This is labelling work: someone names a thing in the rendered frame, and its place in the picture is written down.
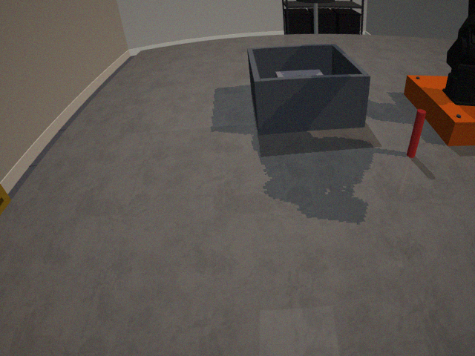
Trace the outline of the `dark red peg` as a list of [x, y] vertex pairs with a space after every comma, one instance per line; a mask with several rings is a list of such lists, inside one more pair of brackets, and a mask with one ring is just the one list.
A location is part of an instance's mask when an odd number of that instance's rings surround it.
[[407, 150], [407, 156], [410, 158], [414, 158], [416, 155], [416, 150], [419, 144], [422, 127], [423, 127], [425, 116], [426, 116], [425, 115], [426, 111], [422, 109], [418, 109], [416, 113], [417, 115], [416, 115], [414, 126], [413, 126], [413, 132], [412, 132], [412, 136], [410, 138], [410, 144]]

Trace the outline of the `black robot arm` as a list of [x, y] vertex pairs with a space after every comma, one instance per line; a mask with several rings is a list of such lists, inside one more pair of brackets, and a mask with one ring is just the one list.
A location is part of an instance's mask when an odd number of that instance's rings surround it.
[[469, 0], [468, 17], [458, 32], [458, 39], [447, 51], [447, 63], [451, 67], [443, 93], [455, 105], [475, 106], [475, 90], [472, 83], [475, 74], [475, 35], [468, 24], [475, 14], [475, 0]]

